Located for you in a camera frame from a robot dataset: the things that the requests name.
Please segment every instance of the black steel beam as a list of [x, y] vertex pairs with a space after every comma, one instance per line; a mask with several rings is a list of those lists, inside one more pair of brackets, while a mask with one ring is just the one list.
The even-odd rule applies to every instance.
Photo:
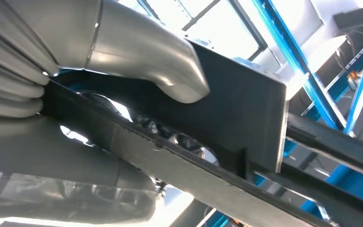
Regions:
[[43, 101], [42, 114], [250, 226], [330, 226], [55, 82], [46, 86]]
[[289, 140], [363, 173], [363, 142], [305, 117], [289, 114]]
[[340, 227], [363, 227], [363, 200], [284, 163], [281, 173], [262, 171], [262, 174], [291, 191], [314, 199]]

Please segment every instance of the reflective metal surface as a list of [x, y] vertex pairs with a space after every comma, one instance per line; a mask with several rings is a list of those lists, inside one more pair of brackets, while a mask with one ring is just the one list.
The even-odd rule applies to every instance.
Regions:
[[153, 191], [31, 175], [4, 175], [0, 186], [0, 224], [137, 224], [150, 220], [163, 203]]

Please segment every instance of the black metal plate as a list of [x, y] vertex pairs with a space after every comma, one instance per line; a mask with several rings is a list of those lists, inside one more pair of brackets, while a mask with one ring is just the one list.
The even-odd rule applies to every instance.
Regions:
[[105, 94], [134, 111], [184, 132], [214, 150], [221, 166], [235, 174], [248, 160], [279, 171], [285, 136], [284, 84], [194, 45], [211, 92], [193, 104], [182, 104], [153, 83], [76, 71], [56, 78], [73, 90]]

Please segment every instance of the window frame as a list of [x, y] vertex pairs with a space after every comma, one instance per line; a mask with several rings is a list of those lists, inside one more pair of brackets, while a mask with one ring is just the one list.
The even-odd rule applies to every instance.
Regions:
[[[190, 15], [188, 10], [184, 7], [183, 3], [179, 0], [177, 1], [181, 7]], [[193, 25], [195, 25], [199, 19], [201, 19], [206, 13], [208, 13], [218, 2], [221, 0], [213, 0], [211, 3], [209, 3], [204, 9], [202, 9], [195, 17], [191, 17], [191, 20], [189, 23], [187, 23], [182, 30], [187, 31], [189, 28], [191, 28]], [[238, 0], [226, 0], [229, 2], [229, 4], [232, 6], [233, 10], [237, 14], [237, 16], [242, 21], [245, 28], [249, 31], [249, 33], [252, 35], [254, 40], [257, 42], [258, 49], [247, 59], [249, 61], [254, 60], [260, 53], [262, 53], [264, 50], [268, 48], [268, 44], [265, 42], [264, 38], [259, 33], [258, 29], [254, 26], [253, 22], [250, 20], [250, 17], [247, 15], [247, 13], [244, 11], [243, 7], [239, 3]], [[147, 0], [137, 0], [137, 2], [147, 11], [147, 13], [155, 17], [157, 20], [160, 20], [159, 16], [155, 13], [155, 10], [149, 5]]]

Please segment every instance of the cable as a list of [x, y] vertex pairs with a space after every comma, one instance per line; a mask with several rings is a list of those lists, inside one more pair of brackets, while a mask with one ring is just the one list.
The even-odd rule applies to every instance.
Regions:
[[355, 56], [356, 55], [356, 50], [355, 50], [353, 39], [347, 33], [343, 32], [343, 34], [346, 35], [347, 43], [351, 46], [351, 50], [353, 51], [353, 56]]

